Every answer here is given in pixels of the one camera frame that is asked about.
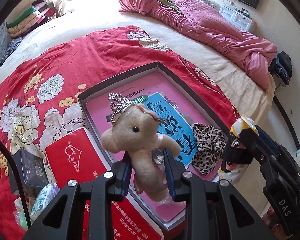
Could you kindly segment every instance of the bed sheet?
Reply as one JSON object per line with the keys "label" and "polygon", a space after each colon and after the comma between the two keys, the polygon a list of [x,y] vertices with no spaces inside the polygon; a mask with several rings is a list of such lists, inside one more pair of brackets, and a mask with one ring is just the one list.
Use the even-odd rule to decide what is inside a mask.
{"label": "bed sheet", "polygon": [[[251,117],[259,125],[265,121],[270,111],[275,88],[270,74],[270,89],[264,91],[238,66],[214,49],[180,34],[153,18],[143,17],[137,13],[118,12],[117,3],[103,2],[102,4],[103,7],[95,11],[84,5],[81,10],[75,10],[73,13],[50,21],[28,34],[0,68],[0,84],[22,62],[38,57],[55,45],[96,30],[137,25],[151,37],[168,45],[174,52],[204,71],[222,89],[239,113]],[[248,175],[246,179],[238,185],[239,191],[255,210],[260,212],[266,204],[266,199],[262,194],[263,179],[258,171],[258,165],[252,164],[246,175]]]}

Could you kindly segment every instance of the tiara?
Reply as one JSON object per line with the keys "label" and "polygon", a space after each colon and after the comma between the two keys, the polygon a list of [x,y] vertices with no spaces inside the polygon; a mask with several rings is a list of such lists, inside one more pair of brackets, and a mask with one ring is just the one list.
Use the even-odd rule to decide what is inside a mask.
{"label": "tiara", "polygon": [[119,93],[110,93],[108,99],[111,101],[110,108],[113,111],[110,120],[112,126],[114,126],[119,117],[125,112],[126,108],[134,105],[134,103]]}

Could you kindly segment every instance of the red box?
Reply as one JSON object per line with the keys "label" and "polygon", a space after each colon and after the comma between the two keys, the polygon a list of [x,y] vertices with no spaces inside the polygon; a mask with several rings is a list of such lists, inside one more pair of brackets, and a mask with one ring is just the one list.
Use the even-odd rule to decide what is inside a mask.
{"label": "red box", "polygon": [[[60,188],[71,179],[79,183],[87,182],[110,170],[92,135],[85,128],[67,134],[45,150],[49,166]],[[86,202],[85,207],[83,239],[87,238],[90,201]],[[163,239],[158,225],[130,195],[123,202],[113,202],[111,210],[116,240]]]}

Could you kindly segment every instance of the teddy bear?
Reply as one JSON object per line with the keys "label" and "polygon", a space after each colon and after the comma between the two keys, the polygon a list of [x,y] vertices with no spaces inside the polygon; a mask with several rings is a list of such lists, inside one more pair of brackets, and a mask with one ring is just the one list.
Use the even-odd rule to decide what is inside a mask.
{"label": "teddy bear", "polygon": [[135,171],[134,187],[138,194],[160,202],[168,196],[164,168],[155,163],[154,149],[170,148],[177,157],[181,148],[171,137],[157,133],[164,119],[146,109],[143,104],[134,104],[121,94],[109,94],[112,126],[101,135],[102,147],[109,152],[127,151]]}

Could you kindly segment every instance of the hand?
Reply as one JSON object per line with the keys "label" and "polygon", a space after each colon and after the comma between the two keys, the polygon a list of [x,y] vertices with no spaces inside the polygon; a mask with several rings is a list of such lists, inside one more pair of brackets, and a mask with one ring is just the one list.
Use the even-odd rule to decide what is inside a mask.
{"label": "hand", "polygon": [[[268,211],[266,214],[263,215],[262,220],[266,223],[266,225],[269,227],[271,224],[271,220],[274,218],[275,212],[272,206],[269,207]],[[286,240],[289,237],[286,236],[282,225],[280,224],[275,224],[271,229],[271,232],[275,235],[275,237],[278,240]]]}

